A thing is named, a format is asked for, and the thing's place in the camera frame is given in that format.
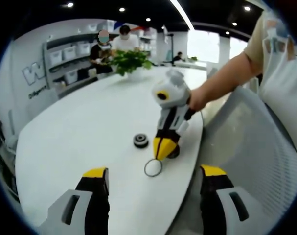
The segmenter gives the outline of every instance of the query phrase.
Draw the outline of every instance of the person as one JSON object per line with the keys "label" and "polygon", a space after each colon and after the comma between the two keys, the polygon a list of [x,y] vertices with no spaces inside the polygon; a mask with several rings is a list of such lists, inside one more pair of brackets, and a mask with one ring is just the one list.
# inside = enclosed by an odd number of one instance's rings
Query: person
{"label": "person", "polygon": [[261,73],[259,97],[285,126],[297,151],[297,46],[273,11],[262,13],[241,54],[191,91],[190,108],[199,111]]}
{"label": "person", "polygon": [[178,54],[175,57],[173,57],[171,63],[174,64],[175,61],[179,61],[179,60],[185,61],[184,59],[182,59],[182,55],[183,53],[179,51]]}
{"label": "person", "polygon": [[115,55],[117,50],[139,50],[139,39],[135,34],[131,34],[130,27],[123,25],[119,29],[120,35],[112,41],[112,55]]}
{"label": "person", "polygon": [[92,67],[96,68],[97,74],[112,72],[111,66],[107,65],[111,56],[111,46],[109,43],[102,43],[98,34],[96,39],[97,44],[91,48],[89,61],[92,63]]}

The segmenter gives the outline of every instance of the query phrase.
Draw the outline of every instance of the gray shelving unit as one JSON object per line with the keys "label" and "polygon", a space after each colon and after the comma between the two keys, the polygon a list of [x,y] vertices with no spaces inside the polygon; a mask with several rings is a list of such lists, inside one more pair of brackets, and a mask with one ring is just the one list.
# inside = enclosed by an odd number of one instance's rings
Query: gray shelving unit
{"label": "gray shelving unit", "polygon": [[[102,29],[107,29],[104,25],[99,24],[97,26],[97,32]],[[138,35],[139,39],[144,43],[151,43],[156,40],[154,35],[157,35],[154,31],[155,29],[150,29],[150,31],[147,32],[147,34],[139,35],[137,32],[132,32],[136,35]],[[114,38],[118,36],[118,33],[110,32],[110,38]],[[85,69],[91,66],[91,63],[89,62],[89,53],[86,54],[80,54],[79,53],[79,45],[89,43],[90,45],[96,43],[95,40],[95,33],[86,33],[86,34],[78,34],[73,35],[69,37],[59,38],[55,40],[51,40],[48,42],[43,43],[43,58],[44,58],[44,66],[45,66],[45,72],[46,72],[46,82],[48,88],[55,87],[55,80],[62,80],[63,77],[66,75],[67,72],[73,71],[73,70],[80,70]],[[62,60],[59,63],[52,64],[51,63],[51,54],[57,51],[63,51],[66,48],[69,47],[75,47],[76,49],[76,56],[72,59],[64,59],[63,53],[62,53]],[[154,54],[152,52],[153,50],[156,50],[156,48],[153,46],[152,50],[149,50],[150,54]],[[70,91],[76,90],[77,87],[82,87],[83,84],[89,84],[91,81],[95,81],[94,77],[86,78],[84,80],[79,80],[77,82],[74,82],[72,84],[69,84],[63,88],[57,88],[56,91],[58,93],[58,96],[60,98],[64,97],[65,94],[69,94]]]}
{"label": "gray shelving unit", "polygon": [[[87,68],[91,65],[88,60],[89,54],[79,54],[78,47],[80,43],[93,43],[94,36],[94,33],[79,34],[43,43],[44,65],[49,88],[54,86],[54,80],[62,78],[67,72]],[[70,60],[62,59],[62,61],[57,64],[51,63],[51,53],[62,51],[73,46],[76,47],[76,57]]]}

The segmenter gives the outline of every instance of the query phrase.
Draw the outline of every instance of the green leaves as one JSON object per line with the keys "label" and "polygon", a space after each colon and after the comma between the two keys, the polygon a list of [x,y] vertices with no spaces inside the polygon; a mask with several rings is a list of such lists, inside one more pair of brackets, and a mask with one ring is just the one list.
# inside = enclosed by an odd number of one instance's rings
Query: green leaves
{"label": "green leaves", "polygon": [[143,51],[117,51],[116,56],[111,61],[112,65],[117,65],[117,73],[123,76],[126,72],[132,73],[138,67],[150,69],[152,63],[147,59],[147,54]]}

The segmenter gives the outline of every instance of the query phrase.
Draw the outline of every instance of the window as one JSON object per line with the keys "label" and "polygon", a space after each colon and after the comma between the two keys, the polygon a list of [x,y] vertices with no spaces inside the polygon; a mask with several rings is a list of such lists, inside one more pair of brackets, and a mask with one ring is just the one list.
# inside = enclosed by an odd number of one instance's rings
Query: window
{"label": "window", "polygon": [[196,56],[200,61],[219,62],[219,41],[218,33],[206,31],[189,31],[187,38],[187,56]]}
{"label": "window", "polygon": [[247,42],[237,38],[230,38],[230,59],[242,53],[247,46]]}

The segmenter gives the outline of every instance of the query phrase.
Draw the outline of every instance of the black circular object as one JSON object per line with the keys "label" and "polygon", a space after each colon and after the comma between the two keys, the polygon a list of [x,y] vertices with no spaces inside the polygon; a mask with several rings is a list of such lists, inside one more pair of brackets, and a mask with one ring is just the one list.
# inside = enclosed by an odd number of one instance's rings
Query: black circular object
{"label": "black circular object", "polygon": [[136,148],[146,148],[148,146],[148,138],[145,134],[137,134],[133,138],[133,144]]}
{"label": "black circular object", "polygon": [[170,159],[176,158],[180,154],[180,147],[177,145],[173,152],[167,157]]}
{"label": "black circular object", "polygon": [[158,94],[157,94],[157,97],[158,97],[159,99],[161,99],[161,100],[166,100],[166,99],[167,99],[167,96],[166,96],[165,94],[163,94],[163,93],[158,93]]}

